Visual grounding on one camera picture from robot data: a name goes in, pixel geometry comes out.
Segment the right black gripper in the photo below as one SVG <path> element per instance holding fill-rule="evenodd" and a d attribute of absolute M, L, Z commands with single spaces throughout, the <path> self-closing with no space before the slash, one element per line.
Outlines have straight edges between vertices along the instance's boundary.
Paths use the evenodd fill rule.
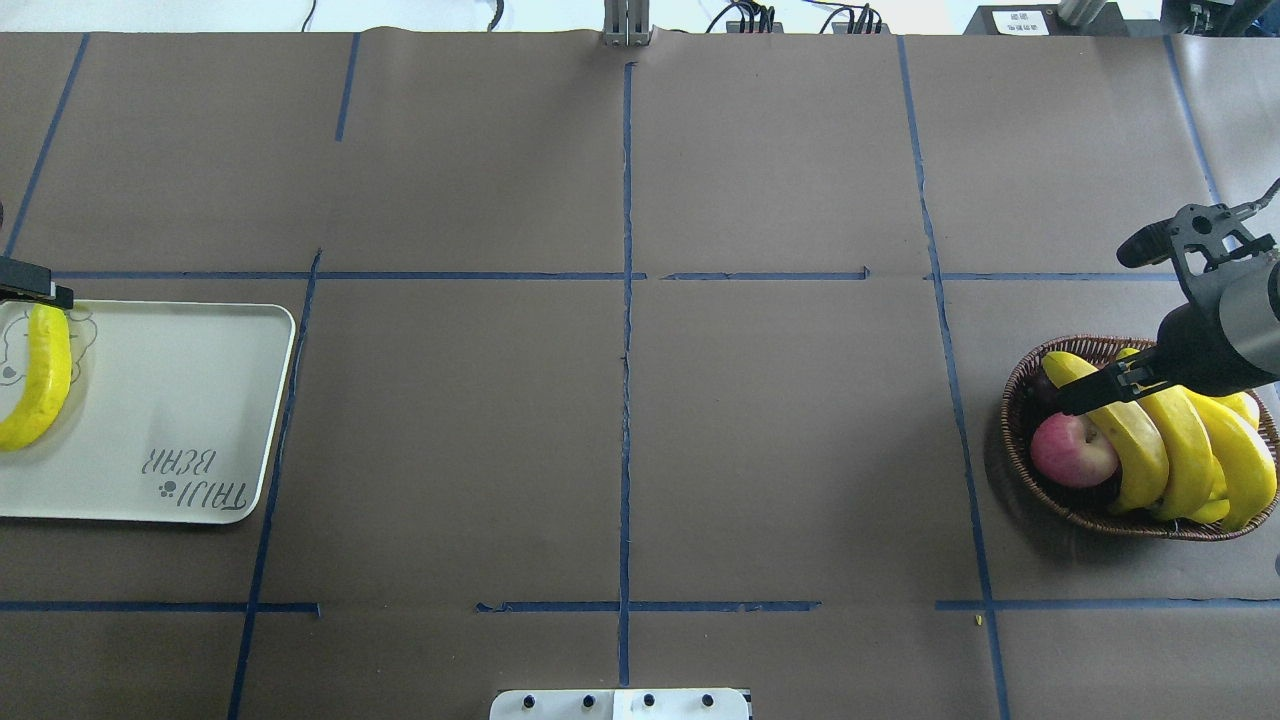
<path fill-rule="evenodd" d="M 1138 363 L 1111 363 L 1057 392 L 1061 413 L 1073 416 L 1111 404 L 1129 404 L 1167 388 L 1167 382 L 1199 395 L 1225 397 L 1263 384 L 1263 372 L 1226 341 L 1222 331 L 1190 304 L 1161 322 L 1155 372 Z"/>

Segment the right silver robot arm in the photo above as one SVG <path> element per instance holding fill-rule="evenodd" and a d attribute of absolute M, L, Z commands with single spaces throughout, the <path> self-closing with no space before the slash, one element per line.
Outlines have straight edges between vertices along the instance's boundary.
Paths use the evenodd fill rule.
<path fill-rule="evenodd" d="M 1277 260 L 1267 254 L 1196 274 L 1178 260 L 1187 301 L 1162 319 L 1156 343 L 1059 389 L 1062 413 L 1083 415 L 1175 386 L 1211 397 L 1277 380 Z"/>

